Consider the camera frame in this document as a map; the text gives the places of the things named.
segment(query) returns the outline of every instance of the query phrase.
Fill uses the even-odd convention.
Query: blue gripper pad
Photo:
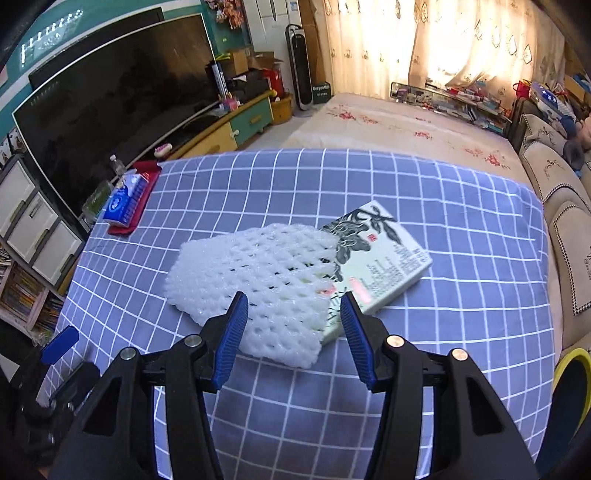
[[[72,325],[67,326],[41,351],[41,363],[43,365],[56,364],[79,339],[78,330]]]
[[[248,320],[248,297],[242,292],[237,293],[226,315],[228,323],[216,349],[212,376],[212,384],[217,390],[230,378]]]
[[[351,292],[341,297],[340,320],[343,323],[359,379],[367,385],[368,390],[371,390],[378,382],[374,368],[374,349],[363,331],[359,306],[357,302],[355,304],[353,302],[355,298]]]

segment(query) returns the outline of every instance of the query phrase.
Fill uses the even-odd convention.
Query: tv stand
[[[213,119],[206,113],[189,122],[186,126],[170,136],[163,143],[173,146],[167,160],[198,157],[237,150],[256,133],[273,120],[271,91],[267,91],[250,102],[238,107],[219,119]]]

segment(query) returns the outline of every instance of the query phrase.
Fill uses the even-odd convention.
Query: red container
[[[281,70],[279,69],[279,67],[272,70],[263,69],[262,75],[263,77],[269,80],[271,88],[277,92],[277,96],[279,98],[283,98],[283,96],[285,95],[285,90],[283,88],[283,80],[281,79]]]
[[[513,90],[517,98],[530,97],[530,83],[527,80],[520,80],[519,83],[513,85]]]

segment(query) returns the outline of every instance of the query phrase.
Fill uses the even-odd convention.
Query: blue checkered tablecloth
[[[378,316],[423,350],[465,348],[535,456],[554,368],[541,205],[513,181],[390,153],[245,151],[163,163],[132,235],[95,226],[58,324],[75,325],[82,337],[50,371],[47,393],[83,358],[104,372],[127,345],[158,351],[200,330],[163,296],[183,242],[276,222],[320,227],[372,199],[433,258],[423,279]],[[164,401],[160,389],[158,468],[170,477]],[[359,381],[344,338],[309,370],[238,355],[223,390],[206,394],[230,480],[363,478],[382,401]],[[417,476],[429,472],[432,434],[426,390]]]

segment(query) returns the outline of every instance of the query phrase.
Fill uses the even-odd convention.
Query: book
[[[392,302],[433,263],[428,252],[377,201],[373,200],[322,230],[337,235],[335,273],[322,343],[343,333],[340,298],[351,291],[363,313]]]

